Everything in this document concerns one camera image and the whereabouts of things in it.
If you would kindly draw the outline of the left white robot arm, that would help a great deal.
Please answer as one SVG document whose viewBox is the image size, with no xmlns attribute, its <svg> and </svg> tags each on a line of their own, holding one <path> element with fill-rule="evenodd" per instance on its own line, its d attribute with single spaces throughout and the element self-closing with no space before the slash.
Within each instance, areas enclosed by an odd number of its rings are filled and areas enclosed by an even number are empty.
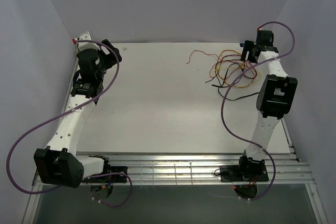
<svg viewBox="0 0 336 224">
<path fill-rule="evenodd" d="M 81 132 L 98 103 L 97 96 L 103 91 L 104 75 L 122 60 L 119 50 L 110 41 L 102 40 L 103 46 L 98 46 L 92 39 L 89 31 L 77 38 L 78 69 L 72 81 L 67 115 L 61 119 L 46 147 L 38 148 L 34 153 L 37 171 L 44 184 L 76 188 L 92 175 L 100 182 L 111 177 L 107 158 L 76 158 Z"/>
</svg>

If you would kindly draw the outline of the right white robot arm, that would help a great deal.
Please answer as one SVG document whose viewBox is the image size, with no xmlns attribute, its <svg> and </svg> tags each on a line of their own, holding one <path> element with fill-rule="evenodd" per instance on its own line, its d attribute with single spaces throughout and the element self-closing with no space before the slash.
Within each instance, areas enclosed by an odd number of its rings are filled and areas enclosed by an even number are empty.
<svg viewBox="0 0 336 224">
<path fill-rule="evenodd" d="M 265 74 L 258 93 L 256 109 L 257 123 L 250 143 L 239 159 L 238 177 L 256 181 L 261 176 L 267 181 L 265 157 L 273 131 L 284 115 L 288 114 L 296 92 L 298 81 L 283 69 L 279 51 L 274 47 L 274 34 L 269 30 L 257 31 L 256 41 L 246 41 L 242 58 L 259 65 Z"/>
</svg>

